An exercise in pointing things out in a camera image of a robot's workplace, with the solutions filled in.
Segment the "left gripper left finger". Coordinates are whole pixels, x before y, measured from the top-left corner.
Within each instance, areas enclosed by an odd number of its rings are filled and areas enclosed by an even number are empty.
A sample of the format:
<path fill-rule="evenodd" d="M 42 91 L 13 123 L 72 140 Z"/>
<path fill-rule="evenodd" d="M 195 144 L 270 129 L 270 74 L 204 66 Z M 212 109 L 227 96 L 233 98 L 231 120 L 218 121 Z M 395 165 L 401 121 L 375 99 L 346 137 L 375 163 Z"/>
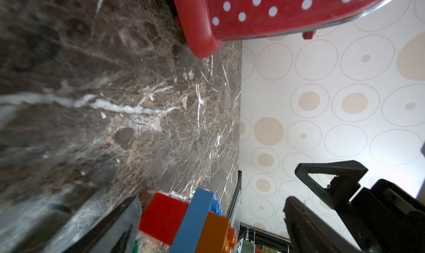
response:
<path fill-rule="evenodd" d="M 138 197 L 129 197 L 65 252 L 132 253 L 141 216 Z"/>

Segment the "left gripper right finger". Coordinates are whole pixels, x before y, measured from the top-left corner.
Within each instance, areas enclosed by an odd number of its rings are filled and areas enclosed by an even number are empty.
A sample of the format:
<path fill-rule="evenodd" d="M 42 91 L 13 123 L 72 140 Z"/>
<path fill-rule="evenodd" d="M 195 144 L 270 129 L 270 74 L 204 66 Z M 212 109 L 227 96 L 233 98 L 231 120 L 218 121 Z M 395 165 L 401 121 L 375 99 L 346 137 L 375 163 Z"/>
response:
<path fill-rule="evenodd" d="M 286 199 L 285 222 L 294 253 L 359 253 L 296 197 Z"/>

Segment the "green 2x2 lego brick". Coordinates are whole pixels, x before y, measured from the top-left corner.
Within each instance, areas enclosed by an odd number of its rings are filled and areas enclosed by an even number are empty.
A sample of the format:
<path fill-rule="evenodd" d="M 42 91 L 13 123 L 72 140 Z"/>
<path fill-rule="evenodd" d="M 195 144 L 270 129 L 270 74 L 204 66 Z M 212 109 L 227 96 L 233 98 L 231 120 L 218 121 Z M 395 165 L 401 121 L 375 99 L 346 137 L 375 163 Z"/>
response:
<path fill-rule="evenodd" d="M 132 253 L 138 253 L 138 241 L 135 241 Z"/>

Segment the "orange 2x2 lego brick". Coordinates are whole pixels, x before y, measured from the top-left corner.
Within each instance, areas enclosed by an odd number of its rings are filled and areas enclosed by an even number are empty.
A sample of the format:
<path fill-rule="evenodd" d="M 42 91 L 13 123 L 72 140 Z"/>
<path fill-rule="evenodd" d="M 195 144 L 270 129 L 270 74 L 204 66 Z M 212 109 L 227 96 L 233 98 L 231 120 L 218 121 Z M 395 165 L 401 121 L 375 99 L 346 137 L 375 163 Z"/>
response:
<path fill-rule="evenodd" d="M 196 253 L 230 253 L 237 248 L 237 233 L 230 219 L 209 212 Z"/>

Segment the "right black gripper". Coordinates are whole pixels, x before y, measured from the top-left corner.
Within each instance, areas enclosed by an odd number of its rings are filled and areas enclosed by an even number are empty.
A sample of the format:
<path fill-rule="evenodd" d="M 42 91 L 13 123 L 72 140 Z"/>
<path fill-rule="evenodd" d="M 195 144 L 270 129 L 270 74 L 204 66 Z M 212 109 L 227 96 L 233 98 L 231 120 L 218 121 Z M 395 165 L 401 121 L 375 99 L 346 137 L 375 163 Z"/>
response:
<path fill-rule="evenodd" d="M 330 209 L 336 210 L 349 233 L 367 253 L 423 253 L 425 206 L 396 184 L 380 179 L 371 189 L 359 190 L 368 172 L 351 160 L 331 163 L 299 163 L 296 177 Z M 333 176 L 322 187 L 312 174 Z"/>

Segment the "light blue 2x4 lego brick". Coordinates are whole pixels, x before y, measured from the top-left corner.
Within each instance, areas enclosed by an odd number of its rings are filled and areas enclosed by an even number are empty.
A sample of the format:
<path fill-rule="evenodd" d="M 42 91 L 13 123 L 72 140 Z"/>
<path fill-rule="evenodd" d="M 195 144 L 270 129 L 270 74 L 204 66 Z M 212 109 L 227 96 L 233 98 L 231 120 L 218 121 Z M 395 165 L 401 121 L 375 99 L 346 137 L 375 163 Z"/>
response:
<path fill-rule="evenodd" d="M 198 188 L 189 204 L 170 253 L 196 252 L 209 213 L 222 216 L 220 202 L 214 192 Z"/>

